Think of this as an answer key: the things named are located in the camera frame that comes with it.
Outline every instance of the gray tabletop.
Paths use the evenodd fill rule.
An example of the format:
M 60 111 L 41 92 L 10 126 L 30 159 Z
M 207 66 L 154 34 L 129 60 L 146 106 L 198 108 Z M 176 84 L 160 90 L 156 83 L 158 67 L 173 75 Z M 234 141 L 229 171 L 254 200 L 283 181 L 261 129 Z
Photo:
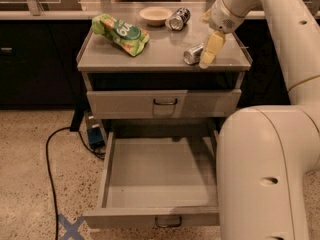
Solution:
M 191 19 L 182 31 L 168 30 L 165 26 L 151 27 L 139 16 L 139 11 L 148 6 L 162 6 L 173 12 L 180 7 L 187 7 L 191 12 Z M 87 72 L 176 72 L 201 71 L 198 65 L 187 65 L 183 60 L 183 53 L 187 49 L 205 41 L 210 31 L 208 25 L 199 21 L 205 12 L 205 3 L 123 3 L 111 5 L 104 9 L 105 13 L 117 19 L 122 19 L 146 29 L 150 33 L 150 40 L 143 52 L 131 57 L 121 47 L 112 43 L 101 35 L 88 36 L 81 55 L 78 69 Z M 209 71 L 246 71 L 250 68 L 250 58 L 244 49 L 240 48 L 235 36 L 228 34 L 226 43 Z

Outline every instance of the drawer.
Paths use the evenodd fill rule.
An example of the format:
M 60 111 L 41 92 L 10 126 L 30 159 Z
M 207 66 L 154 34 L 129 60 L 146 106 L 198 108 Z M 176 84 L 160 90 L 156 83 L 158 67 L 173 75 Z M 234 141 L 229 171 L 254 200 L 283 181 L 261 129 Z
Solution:
M 96 119 L 226 117 L 241 91 L 89 91 Z
M 219 225 L 209 120 L 116 120 L 91 228 Z

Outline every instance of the black drawer handle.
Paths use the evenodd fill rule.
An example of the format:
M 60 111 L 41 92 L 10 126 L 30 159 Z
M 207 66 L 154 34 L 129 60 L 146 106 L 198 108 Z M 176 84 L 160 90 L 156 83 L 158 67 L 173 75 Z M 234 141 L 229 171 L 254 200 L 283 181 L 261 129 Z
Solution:
M 158 102 L 156 99 L 153 99 L 153 104 L 159 106 L 174 106 L 178 104 L 178 99 L 176 98 L 173 102 Z
M 159 219 L 158 217 L 156 217 L 155 224 L 158 228 L 178 228 L 182 225 L 182 217 L 179 216 L 179 222 L 177 224 L 169 224 L 169 225 L 159 224 Z

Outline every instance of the can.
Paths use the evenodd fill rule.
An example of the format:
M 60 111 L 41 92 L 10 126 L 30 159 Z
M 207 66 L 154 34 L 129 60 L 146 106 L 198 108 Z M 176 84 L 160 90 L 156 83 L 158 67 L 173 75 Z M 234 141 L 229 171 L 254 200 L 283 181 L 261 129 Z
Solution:
M 181 30 L 191 17 L 187 8 L 179 8 L 166 21 L 167 27 L 173 30 Z
M 200 62 L 200 55 L 203 51 L 204 43 L 198 44 L 183 53 L 183 59 L 188 65 Z

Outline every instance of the terrazzo floor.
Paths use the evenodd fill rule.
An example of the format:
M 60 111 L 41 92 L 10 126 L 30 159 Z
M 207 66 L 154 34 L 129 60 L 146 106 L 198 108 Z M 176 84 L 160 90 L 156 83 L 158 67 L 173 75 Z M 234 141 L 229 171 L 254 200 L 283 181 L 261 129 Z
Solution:
M 45 145 L 54 131 L 70 126 L 72 117 L 73 111 L 0 111 L 1 240 L 54 239 Z M 81 132 L 86 140 L 84 123 Z M 103 162 L 69 130 L 51 139 L 49 157 L 60 214 L 59 239 L 220 239 L 219 227 L 92 230 L 81 215 L 96 205 Z M 310 236 L 318 240 L 320 172 L 306 175 L 304 183 Z

